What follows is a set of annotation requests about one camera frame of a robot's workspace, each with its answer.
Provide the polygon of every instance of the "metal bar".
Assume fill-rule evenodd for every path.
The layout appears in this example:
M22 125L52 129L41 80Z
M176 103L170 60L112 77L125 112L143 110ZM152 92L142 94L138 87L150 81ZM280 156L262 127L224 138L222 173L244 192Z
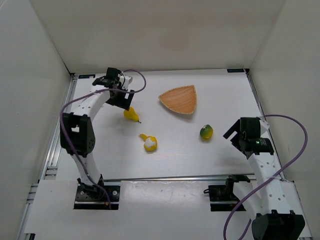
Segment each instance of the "metal bar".
M30 214L30 211L31 211L31 204L26 204L25 205L25 208L24 208L24 212L23 212L23 217L22 217L22 222L21 222L21 225L20 225L20 228L19 228L19 234L16 238L16 240L29 240L30 237L27 238L28 234L25 234L25 227L26 227L26 224L27 224L27 220L28 220L28 217L29 217L29 214Z
M104 182L120 181L225 181L229 175L208 175L208 176L186 176L186 177L155 177L155 178L126 178L126 179L104 179ZM244 173L250 180L256 180L256 176L251 173Z

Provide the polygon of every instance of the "yellow lemon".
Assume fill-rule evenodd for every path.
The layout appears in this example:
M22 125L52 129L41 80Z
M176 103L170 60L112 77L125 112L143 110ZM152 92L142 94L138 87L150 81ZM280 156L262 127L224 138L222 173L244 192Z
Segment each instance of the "yellow lemon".
M200 130L200 136L202 140L209 141L214 134L214 129L210 125L204 125Z

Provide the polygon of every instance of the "white tabletop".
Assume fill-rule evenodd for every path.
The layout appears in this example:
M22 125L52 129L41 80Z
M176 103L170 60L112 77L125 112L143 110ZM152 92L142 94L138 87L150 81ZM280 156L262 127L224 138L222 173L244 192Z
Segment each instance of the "white tabletop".
M223 134L240 118L260 116L244 72L226 69L155 71L143 73L144 91L134 95L134 107L142 124L124 118L123 109L105 104L93 121L93 150L98 170L105 179L249 174L245 156ZM143 86L136 73L130 89ZM93 78L78 79L74 98L87 94ZM195 85L197 106L192 115L167 109L158 99L177 87ZM214 129L210 142L202 142L200 129ZM147 153L139 134L155 136L156 152ZM79 172L65 149L61 150L57 180L75 180Z

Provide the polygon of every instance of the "black mounting bracket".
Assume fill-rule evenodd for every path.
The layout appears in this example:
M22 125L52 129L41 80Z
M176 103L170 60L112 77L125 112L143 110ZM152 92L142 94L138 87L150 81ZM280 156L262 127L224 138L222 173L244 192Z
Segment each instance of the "black mounting bracket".
M63 113L62 121L66 132L71 139L77 153L86 157L94 150L96 144L96 138L94 128L90 117L87 115L77 116L71 113ZM79 127L79 131L74 131L73 128ZM73 155L71 147L69 146L66 136L63 134L60 126L60 144L63 149L66 149L67 153Z
M91 185L86 185L81 182L80 178L78 180L78 187L76 189L75 199L74 199L74 209L87 209L87 210L118 210L119 200L120 200L120 186L119 185L104 185L102 175L98 181L98 185L103 187L110 198L110 208L107 205L107 198L104 192Z
M225 185L209 185L208 189L204 190L204 194L209 194L211 212L229 212L239 199L233 194L234 183L248 182L250 179L246 175L230 175L225 180ZM241 205L237 211L245 211Z
M260 153L274 154L274 148L268 138L261 138L260 118L241 117L223 135L228 139L234 132L236 135L230 140L232 145L242 152L248 159L252 154Z

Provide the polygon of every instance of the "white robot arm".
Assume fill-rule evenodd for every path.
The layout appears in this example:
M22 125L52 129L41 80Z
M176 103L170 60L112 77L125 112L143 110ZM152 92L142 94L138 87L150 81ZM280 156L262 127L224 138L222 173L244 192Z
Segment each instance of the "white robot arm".
M268 138L261 135L269 129L269 124L258 117L241 117L225 134L232 145L242 152L252 167L258 186L269 178L275 178L274 149ZM253 191L247 180L233 181L228 184L239 200ZM242 205L252 220L252 234L255 240L296 240L305 227L302 215L295 214L287 201L281 185L281 179L275 178L260 189L260 197L255 193Z
M119 84L121 86L121 90L127 91L129 84L132 82L131 76L121 75L119 76ZM103 85L94 85L92 86L90 93L94 93L96 91L105 89L106 87ZM103 91L94 94L93 96L85 98L78 107L74 110L74 116L88 116L91 119L91 122L94 121L95 116L97 115L100 108L103 106L104 103L108 102L110 99L110 91ZM80 164L77 157L73 154L72 158L74 159L76 166L80 172L81 182L92 186L92 182L88 179L87 175L85 174L84 168ZM90 152L86 157L80 155L82 162L86 165L87 171L89 175L92 177L95 183L99 182L101 174L97 170L96 162L93 156L93 153Z
M89 94L94 94L85 98L73 112L62 115L67 134L84 166L72 151L64 134L60 135L61 147L66 149L74 159L80 172L78 182L83 191L92 199L98 199L101 196L97 185L104 186L103 177L97 170L93 156L96 139L92 122L104 103L129 110L134 93L128 94L126 97L126 93L119 92L119 90L127 92L132 79L131 76L125 76L120 70L109 67L105 76L96 78L92 83L93 86Z

